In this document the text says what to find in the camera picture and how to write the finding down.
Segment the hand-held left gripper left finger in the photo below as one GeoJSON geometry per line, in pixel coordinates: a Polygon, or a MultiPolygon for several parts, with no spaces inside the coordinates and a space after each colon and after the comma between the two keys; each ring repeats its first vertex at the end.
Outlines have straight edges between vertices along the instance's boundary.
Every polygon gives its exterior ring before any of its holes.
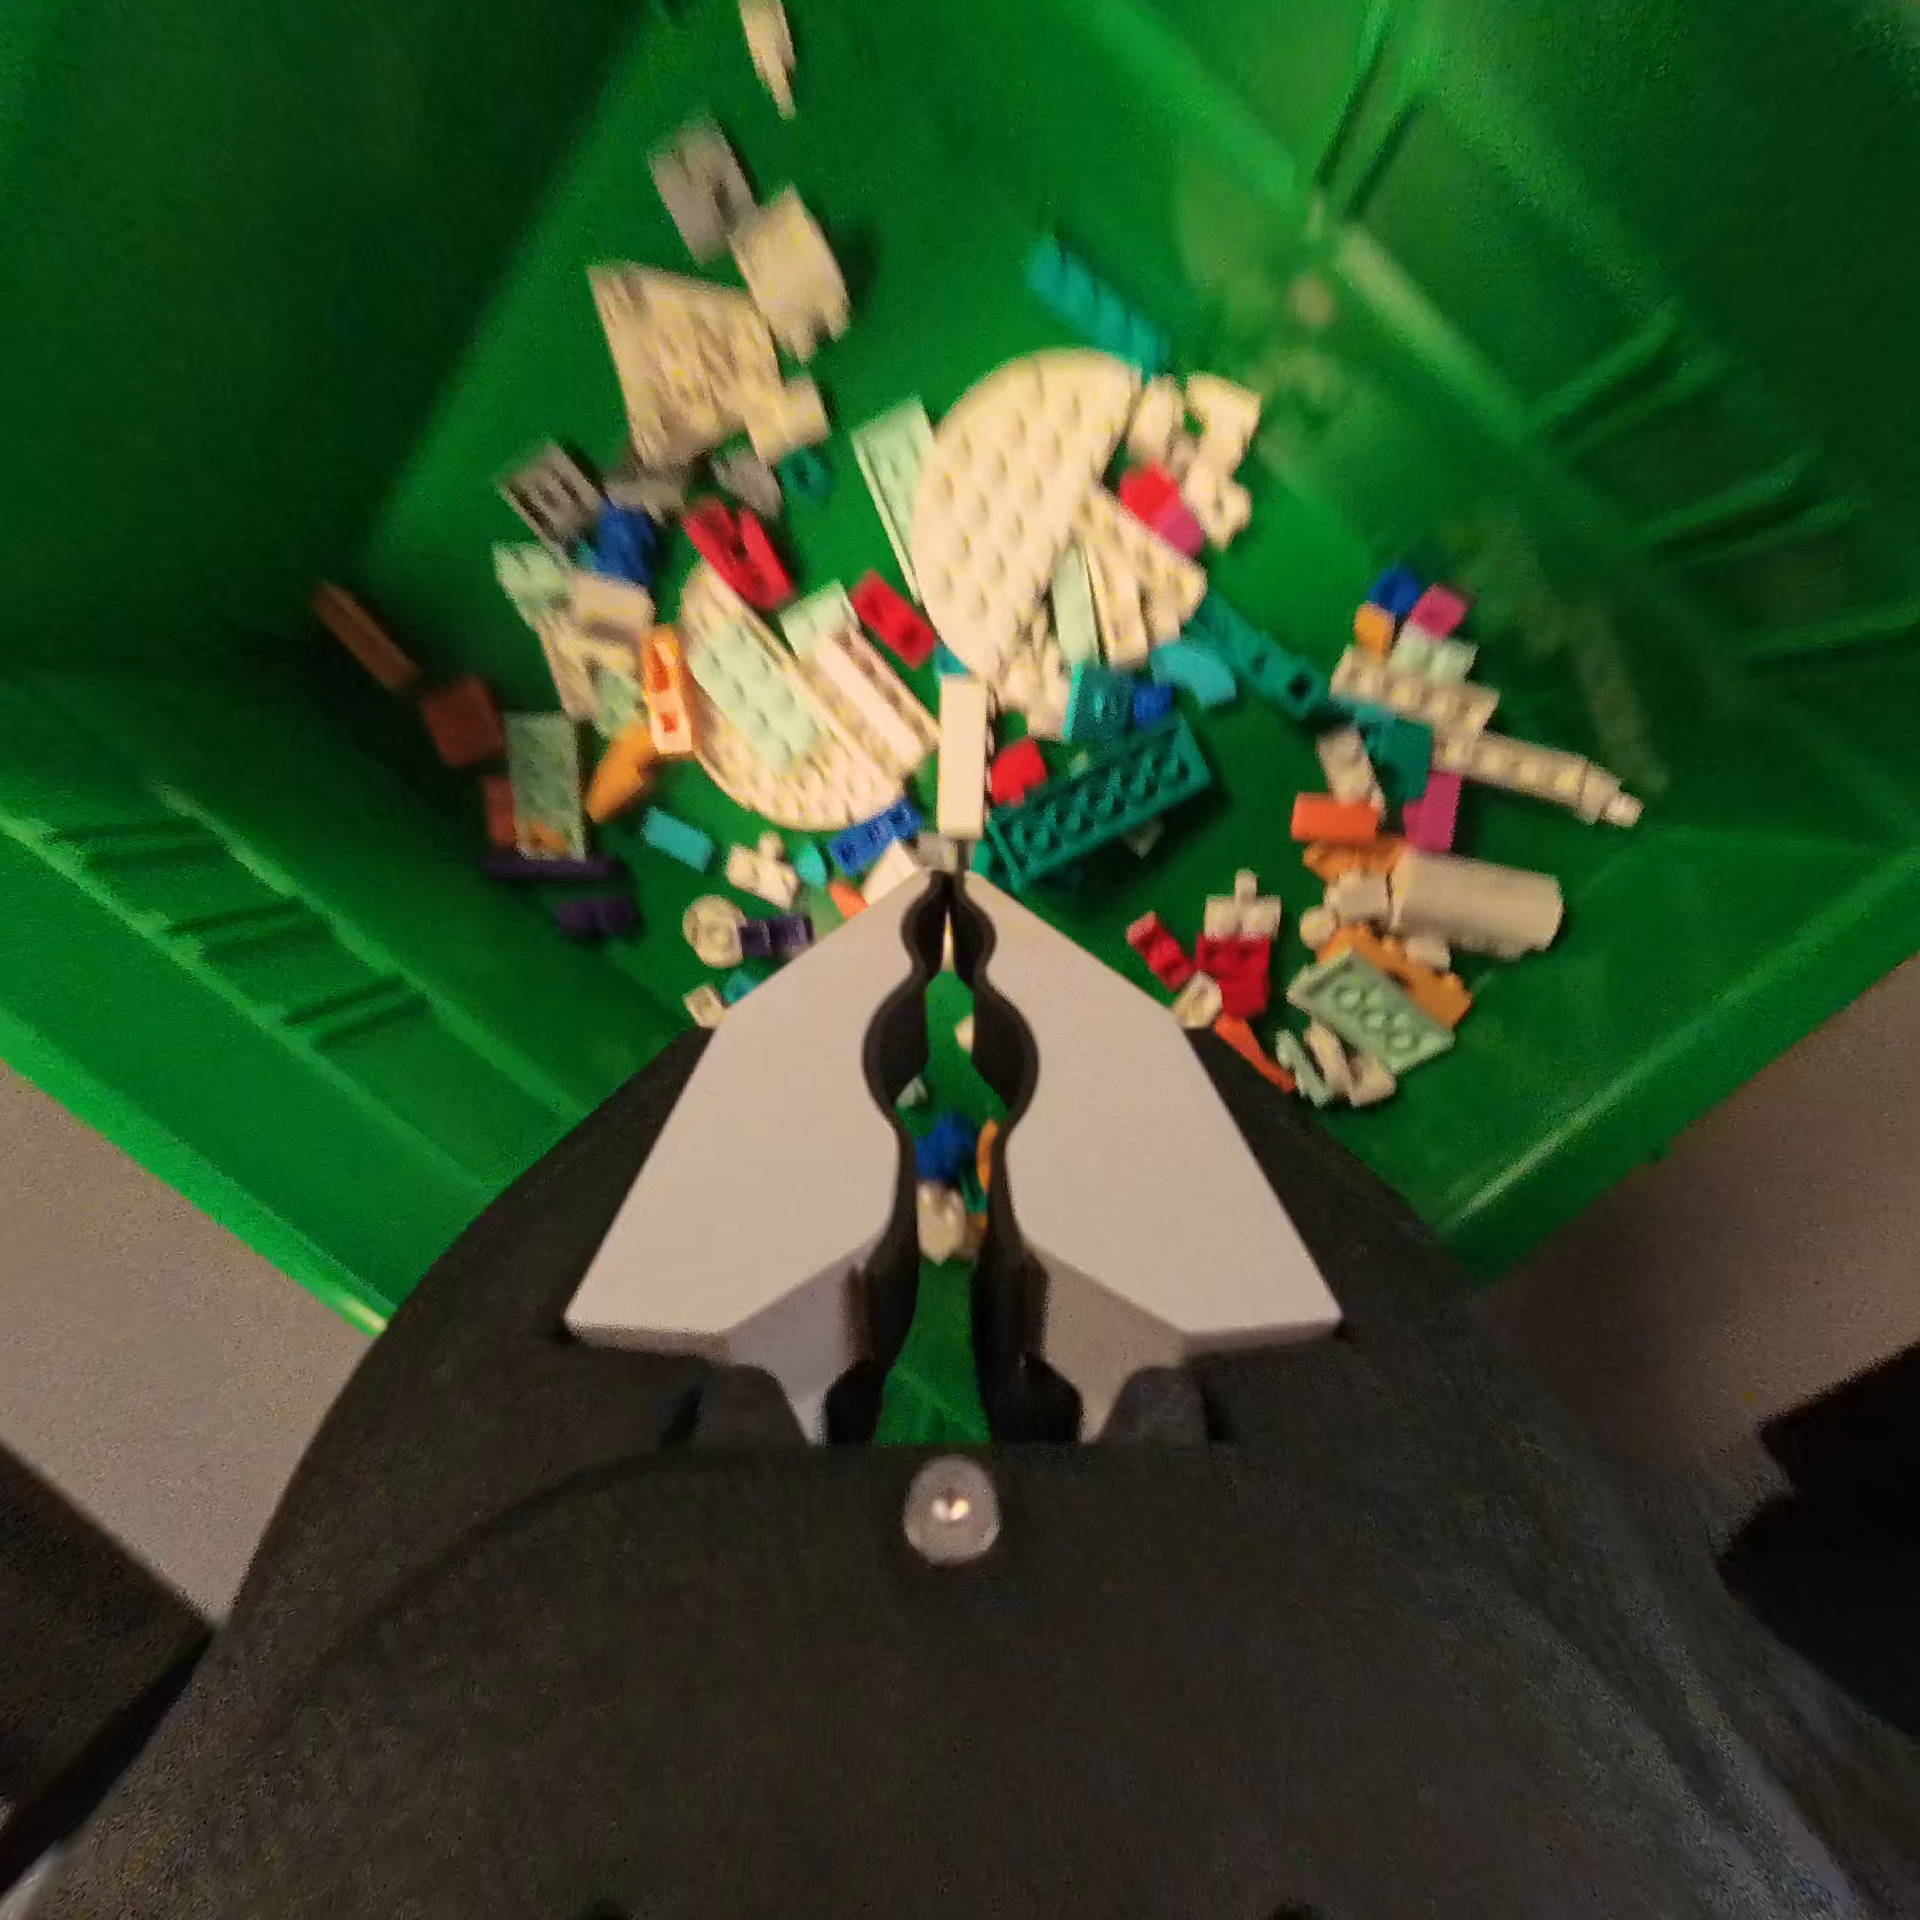
{"type": "Polygon", "coordinates": [[[581,1342],[777,1380],[812,1441],[869,1443],[918,1304],[918,1152],[949,879],[921,876],[742,999],[567,1305],[581,1342]]]}

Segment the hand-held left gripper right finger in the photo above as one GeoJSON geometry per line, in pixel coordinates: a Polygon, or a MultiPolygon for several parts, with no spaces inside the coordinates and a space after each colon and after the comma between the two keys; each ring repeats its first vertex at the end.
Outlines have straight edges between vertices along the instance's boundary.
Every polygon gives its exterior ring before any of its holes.
{"type": "Polygon", "coordinates": [[[1071,1443],[1141,1375],[1315,1342],[1342,1311],[1174,1016],[967,876],[953,961],[1004,1106],[971,1290],[993,1438],[1071,1443]]]}

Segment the long white lego brick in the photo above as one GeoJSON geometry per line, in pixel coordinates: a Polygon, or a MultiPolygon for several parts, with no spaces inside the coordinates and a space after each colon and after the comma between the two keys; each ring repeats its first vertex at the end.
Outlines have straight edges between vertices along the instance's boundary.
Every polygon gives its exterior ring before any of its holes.
{"type": "Polygon", "coordinates": [[[956,846],[957,868],[974,864],[993,811],[993,692],[971,674],[940,687],[940,751],[935,771],[935,830],[956,846]]]}

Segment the pile of mixed lego bricks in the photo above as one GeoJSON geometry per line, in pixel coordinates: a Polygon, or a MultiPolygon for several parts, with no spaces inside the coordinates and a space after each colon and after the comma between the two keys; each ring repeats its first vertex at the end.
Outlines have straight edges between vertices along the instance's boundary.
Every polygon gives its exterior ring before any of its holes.
{"type": "Polygon", "coordinates": [[[532,687],[535,641],[489,583],[510,507],[482,478],[535,427],[674,473],[668,404],[740,395],[693,320],[694,369],[615,415],[637,326],[628,257],[671,249],[642,163],[742,137],[797,185],[845,265],[828,348],[871,506],[802,513],[801,587],[876,560],[951,673],[1055,718],[1071,641],[1062,564],[1139,592],[1146,649],[1211,634],[1211,556],[1183,560],[1124,498],[1238,543],[1233,639],[1279,703],[1233,752],[1220,830],[1275,842],[1305,734],[1337,726],[1330,648],[1362,571],[1407,560],[1467,587],[1494,732],[1597,752],[1633,798],[1667,783],[1633,736],[1629,655],[1594,595],[1615,560],[1586,498],[1525,450],[1521,404],[1601,348],[1625,284],[1562,215],[1612,218],[1574,170],[1594,139],[1604,6],[797,6],[801,119],[751,105],[732,6],[619,6],[630,31],[583,145],[439,415],[379,504],[351,583],[449,662],[532,687]]]}

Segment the green plastic bin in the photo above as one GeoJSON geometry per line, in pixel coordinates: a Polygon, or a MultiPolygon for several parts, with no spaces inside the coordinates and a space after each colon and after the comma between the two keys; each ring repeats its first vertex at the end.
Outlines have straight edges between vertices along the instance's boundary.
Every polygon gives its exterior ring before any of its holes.
{"type": "Polygon", "coordinates": [[[1233,608],[1330,663],[1467,598],[1497,732],[1629,830],[1474,795],[1569,895],[1339,1131],[1483,1276],[1915,953],[1915,6],[4,6],[4,1056],[378,1331],[683,1024],[481,874],[484,803],[317,630],[554,703],[495,490],[626,442],[588,270],[690,262],[711,116],[852,294],[805,587],[897,574],[847,446],[1068,346],[1053,235],[1261,398],[1233,608]]]}

